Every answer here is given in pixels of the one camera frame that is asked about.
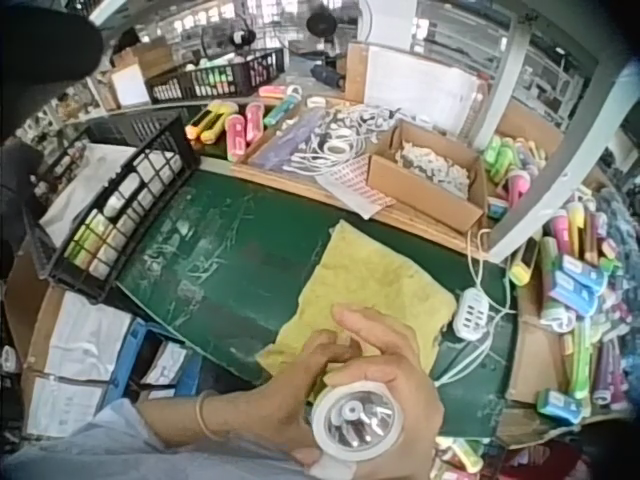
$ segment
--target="green cutting mat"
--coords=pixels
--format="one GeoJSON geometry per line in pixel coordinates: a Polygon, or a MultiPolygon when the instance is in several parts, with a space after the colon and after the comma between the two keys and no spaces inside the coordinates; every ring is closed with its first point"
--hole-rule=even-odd
{"type": "MultiPolygon", "coordinates": [[[[456,295],[473,284],[462,255],[338,208],[207,172],[197,172],[154,222],[119,283],[204,355],[261,382],[267,376],[254,356],[293,316],[340,219],[411,258],[456,295]]],[[[500,304],[503,275],[485,266],[485,289],[500,304]]],[[[443,434],[495,432],[511,370],[513,323],[513,317],[499,323],[491,354],[478,369],[440,389],[443,434]]],[[[445,333],[434,378],[475,348],[462,346],[445,333]]]]}

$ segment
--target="light blue sleeve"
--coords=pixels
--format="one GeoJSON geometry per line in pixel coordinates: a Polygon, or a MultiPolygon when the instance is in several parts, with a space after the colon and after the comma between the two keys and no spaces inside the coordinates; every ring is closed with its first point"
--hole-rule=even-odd
{"type": "Polygon", "coordinates": [[[128,400],[114,402],[65,439],[29,446],[2,465],[11,480],[300,480],[281,454],[244,442],[168,450],[128,400]]]}

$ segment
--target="hand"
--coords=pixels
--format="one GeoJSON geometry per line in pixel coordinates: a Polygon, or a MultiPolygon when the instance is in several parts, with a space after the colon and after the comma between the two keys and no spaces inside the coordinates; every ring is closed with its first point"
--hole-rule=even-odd
{"type": "Polygon", "coordinates": [[[222,400],[233,418],[230,430],[235,433],[285,452],[315,446],[311,428],[304,420],[307,398],[328,364],[344,363],[362,354],[357,342],[338,345],[336,341],[335,332],[314,332],[300,355],[267,384],[249,392],[212,398],[205,418],[216,415],[222,400]]]}
{"type": "MultiPolygon", "coordinates": [[[[384,383],[404,414],[400,440],[382,456],[359,463],[355,478],[429,478],[444,408],[433,382],[420,367],[415,332],[373,309],[334,307],[332,313],[338,325],[376,347],[381,355],[351,360],[327,374],[325,383],[331,387],[360,380],[384,383]]],[[[321,452],[317,447],[300,449],[293,456],[310,468],[320,459],[321,452]]]]}

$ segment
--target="bracelet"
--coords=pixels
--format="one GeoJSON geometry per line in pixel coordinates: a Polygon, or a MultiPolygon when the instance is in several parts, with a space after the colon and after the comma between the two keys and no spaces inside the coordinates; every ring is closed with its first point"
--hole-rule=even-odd
{"type": "Polygon", "coordinates": [[[204,416],[202,414],[204,401],[215,394],[216,392],[214,392],[213,390],[205,390],[198,396],[198,401],[196,402],[196,418],[198,419],[198,424],[200,425],[200,429],[202,430],[202,432],[211,440],[218,441],[220,440],[220,437],[218,435],[215,435],[211,430],[207,428],[207,424],[204,422],[204,416]]]}

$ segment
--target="basket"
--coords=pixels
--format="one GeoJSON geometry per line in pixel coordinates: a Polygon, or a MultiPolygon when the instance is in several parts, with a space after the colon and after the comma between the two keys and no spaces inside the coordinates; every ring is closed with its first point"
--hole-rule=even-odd
{"type": "Polygon", "coordinates": [[[83,128],[42,172],[38,172],[35,194],[45,205],[51,205],[76,177],[89,142],[88,130],[83,128]],[[55,191],[51,191],[52,185],[55,185],[55,191]]]}
{"type": "Polygon", "coordinates": [[[284,73],[284,51],[257,51],[241,63],[185,71],[184,66],[146,81],[151,102],[248,97],[284,73]]]}
{"type": "Polygon", "coordinates": [[[199,158],[178,115],[128,116],[112,126],[121,138],[146,135],[147,140],[74,219],[62,244],[56,247],[28,214],[25,223],[39,276],[89,301],[138,313],[114,283],[148,227],[197,169],[199,158]],[[120,121],[127,122],[122,126],[128,133],[118,128],[120,121]]]}

